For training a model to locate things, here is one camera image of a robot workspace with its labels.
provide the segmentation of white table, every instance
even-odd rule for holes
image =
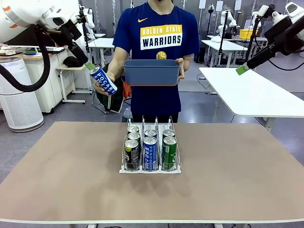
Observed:
[[[207,37],[210,38],[210,39],[214,38],[214,36],[211,36],[211,35],[208,35]],[[250,41],[250,39],[241,39],[239,36],[237,36],[237,37],[233,36],[232,39],[224,39],[224,40],[227,40],[227,41]],[[261,48],[264,48],[268,45],[268,39],[265,38],[265,37],[257,37],[256,40],[259,43]],[[251,50],[250,50],[250,56],[252,54],[255,55],[257,53],[257,51],[258,51],[258,46],[256,45],[256,42],[254,41],[253,46],[251,47]]]
[[[72,84],[72,93],[73,94],[92,94],[92,91],[89,91],[89,90],[77,91],[76,88],[75,88],[73,71],[74,70],[83,70],[84,68],[85,68],[85,65],[83,65],[82,67],[67,67],[64,64],[62,64],[62,65],[60,65],[56,68],[56,70],[60,71],[59,77],[60,77],[61,87],[62,87],[62,95],[63,95],[62,102],[63,103],[83,103],[83,104],[86,103],[85,100],[70,100],[70,99],[67,99],[66,88],[65,88],[65,85],[63,83],[63,72],[65,70],[71,72],[70,80],[71,80],[71,84]]]
[[[220,43],[217,42],[213,42],[211,40],[202,40],[202,42],[204,44],[206,44],[207,46],[209,46],[209,51],[208,51],[208,55],[210,54],[212,49],[212,56],[211,56],[211,62],[210,62],[210,67],[214,67],[214,60],[216,60],[215,65],[217,65],[219,60],[219,48],[220,48]],[[230,62],[231,62],[231,58],[232,58],[232,54],[233,52],[236,51],[247,51],[248,49],[244,46],[240,46],[237,45],[235,43],[223,40],[223,45],[222,45],[222,52],[225,55],[228,55],[228,62],[227,62],[227,68],[230,67]],[[234,56],[234,60],[233,62],[235,63],[237,55],[235,54]]]
[[[101,37],[104,37],[104,36],[105,36],[105,33],[94,33],[94,36],[95,36],[96,38],[101,38]]]
[[[270,131],[275,118],[304,118],[304,101],[258,73],[238,75],[233,68],[200,68],[223,101],[237,116],[255,117]]]
[[[114,40],[113,38],[98,38],[98,39],[92,41],[91,43],[89,43],[89,48],[100,48],[102,67],[105,66],[104,50],[111,49],[111,54],[113,56],[113,53],[114,53],[113,40]]]

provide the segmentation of desk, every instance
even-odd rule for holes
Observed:
[[[125,128],[124,123],[54,123],[1,183],[0,220],[304,220],[304,167],[262,126],[175,124],[181,174],[119,174]]]
[[[211,36],[211,35],[208,35],[207,37],[210,38],[210,39],[214,38],[214,36]],[[242,41],[242,42],[250,41],[250,39],[241,39],[240,37],[234,37],[234,36],[232,37],[232,39],[224,39],[224,40],[227,40],[227,41]],[[268,45],[268,39],[265,38],[265,37],[257,37],[256,40],[260,44],[261,48],[264,48]],[[257,51],[258,51],[258,46],[257,46],[256,42],[254,41],[253,46],[250,50],[250,56],[252,54],[255,55]]]
[[[113,38],[98,38],[89,43],[89,48],[100,48],[101,65],[105,66],[104,49],[111,49],[111,54],[114,53]]]
[[[86,103],[85,100],[70,100],[70,99],[67,99],[65,84],[63,82],[63,72],[65,70],[71,72],[70,80],[71,80],[71,84],[72,84],[72,93],[73,94],[91,94],[92,95],[92,91],[89,91],[89,90],[79,91],[79,90],[76,90],[76,88],[75,88],[73,71],[75,71],[75,70],[83,70],[84,68],[85,68],[85,65],[83,65],[82,67],[67,67],[64,64],[62,64],[62,65],[60,65],[60,66],[58,66],[56,68],[56,70],[60,71],[59,77],[60,77],[61,87],[62,87],[62,95],[63,95],[62,102],[63,103],[83,103],[83,104]]]
[[[215,65],[217,64],[218,58],[219,58],[219,48],[220,48],[220,43],[213,42],[211,40],[202,40],[204,44],[209,46],[209,51],[208,53],[210,54],[210,49],[212,49],[212,56],[211,56],[211,62],[210,62],[210,67],[214,67],[214,60],[216,60]],[[232,58],[232,53],[236,51],[247,51],[248,49],[246,47],[237,45],[235,43],[223,40],[223,45],[222,45],[222,50],[223,53],[228,55],[228,62],[227,62],[227,68],[230,67],[230,62]]]
[[[275,118],[304,118],[304,101],[258,73],[238,75],[233,68],[200,68],[230,111],[237,116],[255,117],[267,130]]]

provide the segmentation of nike logo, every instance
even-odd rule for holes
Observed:
[[[139,19],[138,19],[138,22],[141,23],[141,22],[143,22],[144,20],[147,20],[147,19],[148,19],[148,18],[145,18],[145,19],[142,19],[142,20],[139,20]]]

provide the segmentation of brown tabletop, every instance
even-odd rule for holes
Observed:
[[[304,218],[304,168],[262,126],[177,124],[182,174],[119,174],[123,123],[57,122],[0,185],[0,218],[274,222]]]

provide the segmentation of silver can top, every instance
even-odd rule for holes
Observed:
[[[136,140],[131,139],[131,140],[125,141],[124,145],[127,148],[133,149],[133,148],[138,147],[138,142]]]
[[[172,129],[167,129],[162,132],[166,136],[175,136],[175,131]]]
[[[137,140],[141,137],[141,135],[137,132],[131,132],[128,134],[128,139],[134,139]]]
[[[128,128],[127,128],[127,131],[128,132],[139,132],[139,127],[137,127],[137,126],[129,126]]]
[[[177,140],[176,138],[172,137],[172,136],[168,136],[166,138],[163,139],[163,142],[165,144],[168,144],[168,145],[175,145],[177,144]]]
[[[149,129],[149,130],[146,130],[146,131],[144,132],[144,134],[147,135],[147,136],[156,136],[156,135],[157,135],[157,132],[156,132],[156,130]]]
[[[147,145],[154,145],[157,143],[157,139],[152,136],[148,136],[143,140],[143,143]]]
[[[90,70],[90,74],[94,74],[99,70],[100,66],[95,66],[92,70]]]

